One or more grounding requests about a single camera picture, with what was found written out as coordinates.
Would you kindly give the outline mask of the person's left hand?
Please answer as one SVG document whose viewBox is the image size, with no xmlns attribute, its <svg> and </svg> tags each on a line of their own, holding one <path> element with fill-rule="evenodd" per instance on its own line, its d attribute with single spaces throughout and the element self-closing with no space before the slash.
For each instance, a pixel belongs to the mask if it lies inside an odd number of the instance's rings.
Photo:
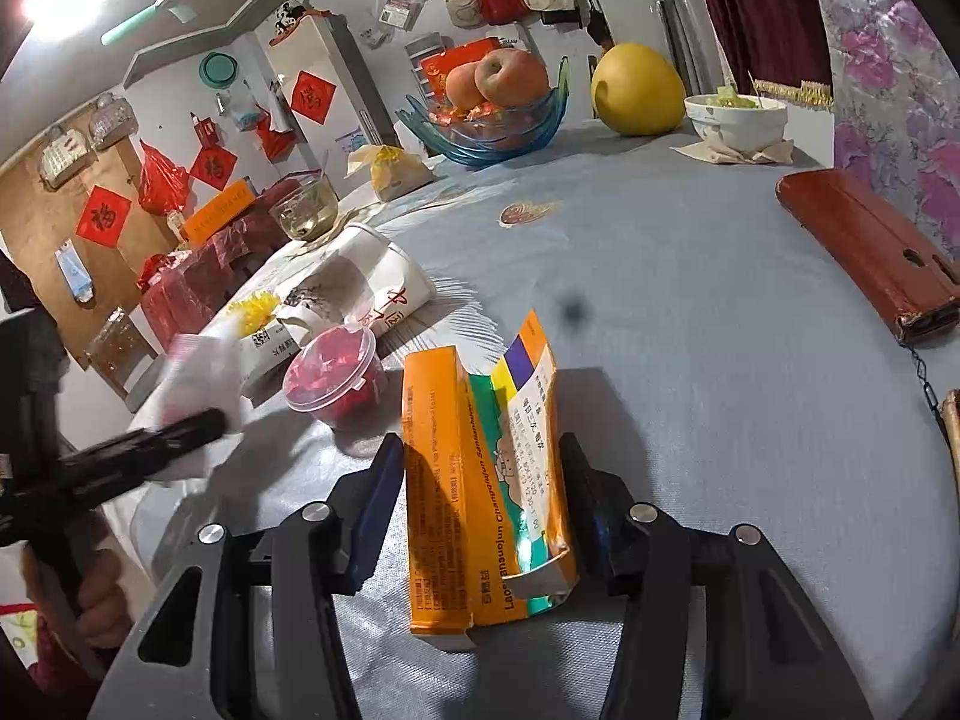
<svg viewBox="0 0 960 720">
<path fill-rule="evenodd" d="M 76 603 L 80 611 L 59 613 L 47 593 L 43 564 L 29 546 L 21 553 L 21 575 L 29 600 L 37 606 L 57 644 L 70 655 L 78 653 L 78 640 L 99 650 L 118 649 L 132 629 L 128 600 L 121 587 L 122 562 L 116 553 L 98 550 L 89 564 Z"/>
</svg>

